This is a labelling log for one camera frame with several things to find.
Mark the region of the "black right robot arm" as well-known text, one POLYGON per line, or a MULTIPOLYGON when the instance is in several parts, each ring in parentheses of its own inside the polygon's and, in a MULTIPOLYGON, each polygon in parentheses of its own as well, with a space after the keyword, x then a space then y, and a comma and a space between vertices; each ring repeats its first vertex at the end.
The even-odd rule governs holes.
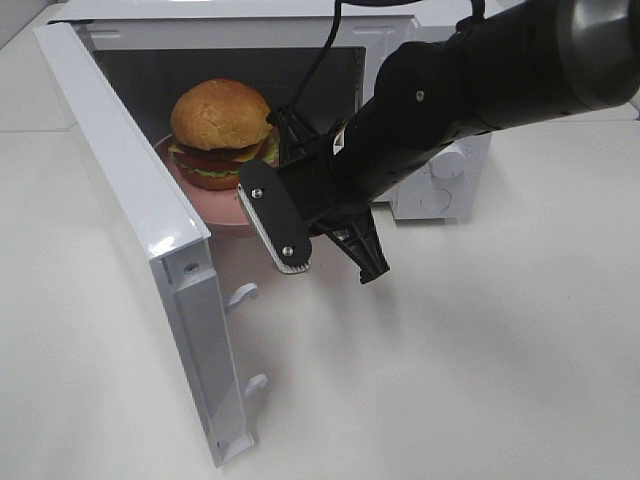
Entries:
POLYGON ((276 268, 309 267, 328 237, 368 283, 388 270, 371 203, 454 141, 627 103, 639 88, 635 1, 482 2, 440 42, 402 44, 372 97, 277 168, 240 171, 239 199, 276 268))

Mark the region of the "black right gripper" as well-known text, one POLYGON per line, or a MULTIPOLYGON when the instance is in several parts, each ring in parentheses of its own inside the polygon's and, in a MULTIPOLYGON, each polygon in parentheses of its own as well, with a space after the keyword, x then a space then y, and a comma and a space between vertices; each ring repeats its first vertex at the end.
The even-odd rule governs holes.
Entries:
POLYGON ((359 267, 361 284, 388 272, 370 208, 380 194, 379 153, 366 145, 335 154, 327 144, 285 146, 281 153, 278 170, 260 159, 245 163, 237 187, 276 269, 308 271, 309 236, 325 235, 359 267))

